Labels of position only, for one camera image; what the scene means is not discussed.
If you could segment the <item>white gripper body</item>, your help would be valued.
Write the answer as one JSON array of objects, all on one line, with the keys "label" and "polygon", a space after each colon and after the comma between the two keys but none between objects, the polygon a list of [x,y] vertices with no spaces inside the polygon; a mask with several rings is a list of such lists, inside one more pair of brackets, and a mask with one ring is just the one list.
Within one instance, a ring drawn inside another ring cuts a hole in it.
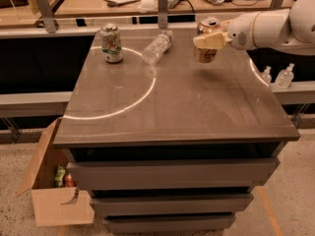
[{"label": "white gripper body", "polygon": [[254,43],[254,23],[259,12],[243,14],[233,19],[228,27],[227,33],[231,39],[230,45],[238,50],[253,50]]}]

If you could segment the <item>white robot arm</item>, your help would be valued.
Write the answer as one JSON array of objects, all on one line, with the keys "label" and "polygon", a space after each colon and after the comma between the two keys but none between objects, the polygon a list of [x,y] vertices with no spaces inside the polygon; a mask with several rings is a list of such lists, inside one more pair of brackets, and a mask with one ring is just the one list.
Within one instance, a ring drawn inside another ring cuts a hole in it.
[{"label": "white robot arm", "polygon": [[287,54],[315,55],[315,0],[296,0],[290,9],[243,14],[223,29],[193,38],[197,48],[272,48]]}]

